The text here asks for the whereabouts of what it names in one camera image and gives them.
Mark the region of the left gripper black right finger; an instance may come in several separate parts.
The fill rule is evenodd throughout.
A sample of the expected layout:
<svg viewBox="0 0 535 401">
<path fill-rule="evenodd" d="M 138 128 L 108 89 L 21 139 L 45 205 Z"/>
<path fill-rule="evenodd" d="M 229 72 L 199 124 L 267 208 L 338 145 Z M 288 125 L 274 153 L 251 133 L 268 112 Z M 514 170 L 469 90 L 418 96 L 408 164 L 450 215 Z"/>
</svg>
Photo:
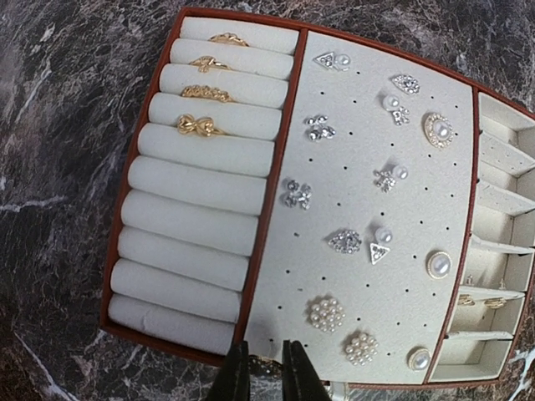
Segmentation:
<svg viewBox="0 0 535 401">
<path fill-rule="evenodd" d="M 324 386 L 299 341 L 283 342 L 283 400 L 324 400 Z"/>
</svg>

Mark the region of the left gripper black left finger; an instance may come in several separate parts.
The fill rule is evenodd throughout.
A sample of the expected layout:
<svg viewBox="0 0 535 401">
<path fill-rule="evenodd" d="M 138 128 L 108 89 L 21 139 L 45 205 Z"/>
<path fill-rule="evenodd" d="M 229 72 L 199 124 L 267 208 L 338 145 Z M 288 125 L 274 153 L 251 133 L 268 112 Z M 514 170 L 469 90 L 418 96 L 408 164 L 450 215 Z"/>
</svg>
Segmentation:
<svg viewBox="0 0 535 401">
<path fill-rule="evenodd" d="M 248 401 L 250 373 L 248 344 L 233 344 L 206 396 L 207 401 Z"/>
</svg>

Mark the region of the brown ring earring tray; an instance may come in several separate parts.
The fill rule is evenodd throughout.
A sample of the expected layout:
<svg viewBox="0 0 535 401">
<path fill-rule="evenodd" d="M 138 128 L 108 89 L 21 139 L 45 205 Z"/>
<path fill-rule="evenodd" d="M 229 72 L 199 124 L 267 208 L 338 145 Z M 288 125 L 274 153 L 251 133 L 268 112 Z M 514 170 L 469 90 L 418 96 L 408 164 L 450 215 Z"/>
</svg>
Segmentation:
<svg viewBox="0 0 535 401">
<path fill-rule="evenodd" d="M 104 330 L 213 365 L 298 340 L 322 380 L 362 388 L 478 385 L 533 276 L 533 113 L 348 33 L 181 10 L 125 162 Z"/>
</svg>

